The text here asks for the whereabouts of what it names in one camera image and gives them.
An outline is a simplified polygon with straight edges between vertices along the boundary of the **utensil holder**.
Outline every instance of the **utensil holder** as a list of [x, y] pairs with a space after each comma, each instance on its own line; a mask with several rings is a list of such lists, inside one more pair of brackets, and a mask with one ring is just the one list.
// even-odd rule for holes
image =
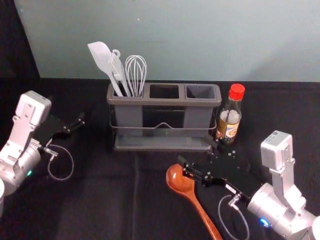
[[217, 126], [221, 93], [215, 84], [146, 82], [142, 97], [126, 97], [110, 84], [107, 102], [115, 149], [207, 149], [203, 138]]

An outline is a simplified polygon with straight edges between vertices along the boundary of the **red bottle cap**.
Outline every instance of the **red bottle cap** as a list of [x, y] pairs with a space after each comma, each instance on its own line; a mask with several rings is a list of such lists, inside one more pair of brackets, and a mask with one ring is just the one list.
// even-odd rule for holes
[[241, 101], [244, 98], [245, 90], [246, 89], [242, 84], [232, 84], [229, 91], [229, 98], [233, 101]]

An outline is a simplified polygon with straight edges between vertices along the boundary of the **black table surface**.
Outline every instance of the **black table surface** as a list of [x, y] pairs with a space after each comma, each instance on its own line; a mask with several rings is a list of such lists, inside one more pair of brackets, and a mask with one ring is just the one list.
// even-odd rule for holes
[[[211, 239], [190, 202], [171, 191], [165, 174], [177, 162], [176, 152], [113, 152], [106, 101], [106, 80], [41, 79], [40, 81], [2, 80], [1, 136], [9, 137], [12, 116], [20, 94], [34, 90], [52, 96], [51, 114], [73, 122], [86, 112], [86, 126], [58, 143], [69, 149], [74, 162], [73, 176], [63, 182], [46, 172], [48, 158], [41, 163], [13, 194], [5, 198], [0, 219], [1, 240], [64, 239]], [[214, 82], [222, 98], [232, 82]], [[242, 119], [233, 150], [237, 159], [250, 166], [249, 174], [271, 182], [268, 169], [261, 166], [260, 144], [274, 130], [293, 135], [295, 184], [307, 199], [306, 209], [320, 215], [320, 84], [299, 82], [243, 82]], [[62, 171], [69, 166], [60, 154], [55, 165]], [[183, 153], [195, 162], [206, 162], [204, 153]], [[196, 186], [202, 206], [223, 239], [231, 239], [218, 218], [218, 203], [227, 194], [224, 188]], [[242, 209], [250, 228], [250, 239], [281, 239], [265, 229]], [[223, 219], [230, 231], [244, 239], [246, 231], [237, 213], [224, 208]]]

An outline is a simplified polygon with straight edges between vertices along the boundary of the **wooden spoon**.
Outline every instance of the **wooden spoon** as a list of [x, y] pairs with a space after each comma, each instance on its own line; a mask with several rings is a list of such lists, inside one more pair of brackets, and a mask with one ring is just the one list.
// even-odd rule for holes
[[195, 206], [213, 240], [223, 240], [195, 194], [195, 181], [182, 175], [179, 164], [172, 165], [166, 171], [165, 179], [168, 186], [176, 193], [186, 197]]

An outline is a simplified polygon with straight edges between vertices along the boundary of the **bottle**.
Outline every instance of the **bottle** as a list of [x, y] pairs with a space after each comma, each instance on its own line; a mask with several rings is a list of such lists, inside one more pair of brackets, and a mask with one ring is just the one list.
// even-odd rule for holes
[[232, 144], [235, 140], [241, 120], [241, 101], [244, 98], [245, 87], [241, 84], [232, 84], [229, 98], [222, 109], [216, 130], [216, 138], [225, 144]]

